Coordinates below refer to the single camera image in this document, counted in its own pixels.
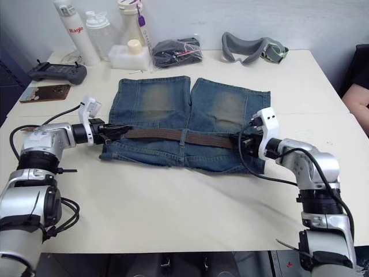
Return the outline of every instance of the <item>gray controller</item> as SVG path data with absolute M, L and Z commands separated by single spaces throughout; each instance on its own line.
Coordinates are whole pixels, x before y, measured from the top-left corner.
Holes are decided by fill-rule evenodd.
M 79 85 L 87 75 L 86 67 L 76 62 L 75 65 L 60 65 L 49 62 L 40 62 L 28 72 L 33 81 L 42 79 L 68 80 L 72 84 Z

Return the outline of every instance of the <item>plastic bottle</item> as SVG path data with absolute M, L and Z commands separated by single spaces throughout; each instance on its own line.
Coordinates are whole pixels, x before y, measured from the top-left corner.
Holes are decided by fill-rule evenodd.
M 109 61 L 108 54 L 115 44 L 117 34 L 106 15 L 106 12 L 96 14 L 93 10 L 89 10 L 86 12 L 86 27 L 100 58 Z
M 147 46 L 132 39 L 127 45 L 115 45 L 109 52 L 109 59 L 113 68 L 131 70 L 149 70 L 150 52 Z
M 137 39 L 145 45 L 140 26 L 138 25 L 138 10 L 142 13 L 144 6 L 140 0 L 118 0 L 119 12 L 123 22 L 121 44 L 125 45 L 131 39 Z
M 152 44 L 150 41 L 150 36 L 149 36 L 149 31 L 148 31 L 148 27 L 145 21 L 144 16 L 140 13 L 139 10 L 137 10 L 138 12 L 138 26 L 140 27 L 140 31 L 141 31 L 141 35 L 145 40 L 146 46 L 149 48 L 149 52 L 150 55 L 152 55 Z
M 80 15 L 76 12 L 71 0 L 55 0 L 54 5 L 68 34 L 82 56 L 84 64 L 88 66 L 97 65 L 100 62 L 99 55 L 93 47 Z

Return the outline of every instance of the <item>denim shorts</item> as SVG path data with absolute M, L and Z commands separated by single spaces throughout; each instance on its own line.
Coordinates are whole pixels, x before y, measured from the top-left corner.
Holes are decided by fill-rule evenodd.
M 247 173 L 235 150 L 185 143 L 186 134 L 228 137 L 260 109 L 270 106 L 270 92 L 219 84 L 199 78 L 190 91 L 187 76 L 144 80 L 122 79 L 109 122 L 134 129 L 182 131 L 178 141 L 122 138 L 106 144 L 100 159 L 125 160 L 156 166 L 178 166 L 213 173 Z M 248 166 L 263 174 L 265 162 L 245 157 Z

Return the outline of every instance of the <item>plastic bag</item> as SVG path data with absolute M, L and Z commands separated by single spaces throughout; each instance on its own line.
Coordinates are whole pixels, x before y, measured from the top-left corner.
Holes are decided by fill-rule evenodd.
M 153 48 L 152 58 L 157 68 L 201 62 L 200 42 L 196 38 L 165 40 Z

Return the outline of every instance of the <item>belt loop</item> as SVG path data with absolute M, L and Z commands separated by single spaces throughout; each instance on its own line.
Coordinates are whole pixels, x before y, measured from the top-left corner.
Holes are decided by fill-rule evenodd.
M 184 147 L 185 146 L 185 143 L 186 143 L 186 137 L 187 137 L 187 132 L 189 130 L 188 129 L 183 129 L 182 130 L 182 134 L 180 134 L 180 142 L 179 142 L 179 145 Z

